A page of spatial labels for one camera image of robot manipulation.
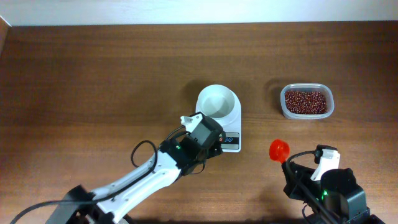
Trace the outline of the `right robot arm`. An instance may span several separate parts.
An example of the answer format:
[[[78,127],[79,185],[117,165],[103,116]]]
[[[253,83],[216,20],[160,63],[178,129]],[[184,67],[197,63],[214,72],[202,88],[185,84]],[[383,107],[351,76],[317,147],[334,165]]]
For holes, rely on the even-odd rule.
[[[382,223],[371,214],[364,189],[350,168],[340,169],[337,159],[321,159],[316,169],[294,162],[282,164],[288,198],[311,209],[305,223]]]

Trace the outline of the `red plastic measuring scoop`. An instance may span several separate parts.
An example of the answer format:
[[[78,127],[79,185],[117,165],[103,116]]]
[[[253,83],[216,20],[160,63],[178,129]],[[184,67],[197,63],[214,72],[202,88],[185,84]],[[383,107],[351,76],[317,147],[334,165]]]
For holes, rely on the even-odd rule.
[[[285,141],[280,139],[272,141],[269,147],[269,157],[271,160],[283,164],[289,158],[289,154],[290,147]]]

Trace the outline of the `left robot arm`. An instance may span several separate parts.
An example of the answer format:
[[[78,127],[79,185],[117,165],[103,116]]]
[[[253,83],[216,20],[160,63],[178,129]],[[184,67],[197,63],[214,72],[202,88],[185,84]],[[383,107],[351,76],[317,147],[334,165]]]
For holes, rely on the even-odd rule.
[[[164,140],[144,164],[109,185],[87,192],[71,189],[47,223],[119,223],[127,213],[156,191],[190,175],[206,160],[222,154],[222,126],[203,113],[182,116],[184,131]]]

